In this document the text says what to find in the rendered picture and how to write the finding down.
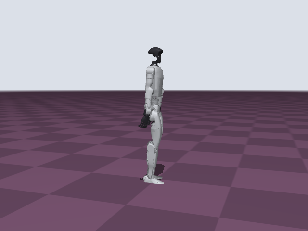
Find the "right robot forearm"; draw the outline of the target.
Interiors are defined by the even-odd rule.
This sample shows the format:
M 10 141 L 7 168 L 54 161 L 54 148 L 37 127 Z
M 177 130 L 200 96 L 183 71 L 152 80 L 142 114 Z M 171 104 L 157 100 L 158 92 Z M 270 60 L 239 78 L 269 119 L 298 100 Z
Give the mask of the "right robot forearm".
M 151 102 L 152 102 L 152 92 L 153 90 L 151 88 L 148 88 L 146 90 L 146 93 L 145 93 L 145 105 L 144 105 L 144 108 L 146 109 L 146 114 L 150 114 L 151 112 Z

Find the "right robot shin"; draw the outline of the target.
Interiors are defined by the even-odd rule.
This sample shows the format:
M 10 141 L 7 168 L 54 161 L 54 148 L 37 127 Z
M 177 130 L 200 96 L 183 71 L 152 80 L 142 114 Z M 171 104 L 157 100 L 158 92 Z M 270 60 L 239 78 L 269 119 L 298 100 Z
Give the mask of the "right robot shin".
M 154 145 L 149 144 L 147 146 L 147 165 L 149 167 L 149 179 L 154 178 L 157 158 L 158 158 L 158 147 L 157 147 L 157 151 L 155 151 Z

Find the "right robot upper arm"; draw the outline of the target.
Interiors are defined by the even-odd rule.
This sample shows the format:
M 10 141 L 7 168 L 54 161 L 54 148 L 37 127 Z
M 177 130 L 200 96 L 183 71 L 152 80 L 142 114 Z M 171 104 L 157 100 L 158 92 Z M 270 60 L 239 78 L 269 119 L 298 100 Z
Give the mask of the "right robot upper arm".
M 153 84 L 153 79 L 155 75 L 155 68 L 154 67 L 148 67 L 146 69 L 146 85 L 145 85 L 145 92 L 148 88 L 151 88 L 151 85 Z M 151 88 L 152 89 L 152 88 Z M 152 89 L 153 90 L 153 89 Z M 152 95 L 154 94 L 154 90 L 152 92 Z

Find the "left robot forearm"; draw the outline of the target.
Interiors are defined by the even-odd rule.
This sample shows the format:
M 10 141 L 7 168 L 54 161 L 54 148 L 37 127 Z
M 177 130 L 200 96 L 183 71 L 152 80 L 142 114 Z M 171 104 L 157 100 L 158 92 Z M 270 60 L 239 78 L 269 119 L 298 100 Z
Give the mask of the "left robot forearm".
M 161 107 L 161 105 L 162 105 L 161 101 L 162 101 L 162 98 L 163 98 L 163 94 L 161 95 L 161 97 L 156 97 L 156 98 L 159 99 L 158 105 Z

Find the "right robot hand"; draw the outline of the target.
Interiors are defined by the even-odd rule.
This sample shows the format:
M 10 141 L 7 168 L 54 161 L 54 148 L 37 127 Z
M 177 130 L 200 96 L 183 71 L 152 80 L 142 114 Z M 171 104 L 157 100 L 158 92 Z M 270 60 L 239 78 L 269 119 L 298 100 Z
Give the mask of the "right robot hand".
M 149 115 L 146 114 L 146 109 L 144 110 L 143 114 L 144 114 L 144 117 L 142 118 L 141 123 L 138 126 L 140 126 L 142 128 L 146 128 L 147 125 L 150 124 L 150 118 L 149 118 L 150 114 Z

